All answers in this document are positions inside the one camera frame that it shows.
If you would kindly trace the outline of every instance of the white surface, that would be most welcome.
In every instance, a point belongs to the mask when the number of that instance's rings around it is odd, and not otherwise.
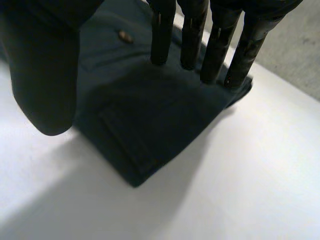
[[[1,63],[0,239],[320,239],[320,103],[251,74],[245,99],[133,189],[75,130],[37,132]]]

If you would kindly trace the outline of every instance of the small metal button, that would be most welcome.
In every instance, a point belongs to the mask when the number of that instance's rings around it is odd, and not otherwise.
[[[118,36],[119,38],[125,42],[126,44],[133,44],[134,43],[134,39],[132,38],[132,36],[130,36],[128,33],[126,33],[125,31],[119,31],[118,32]]]

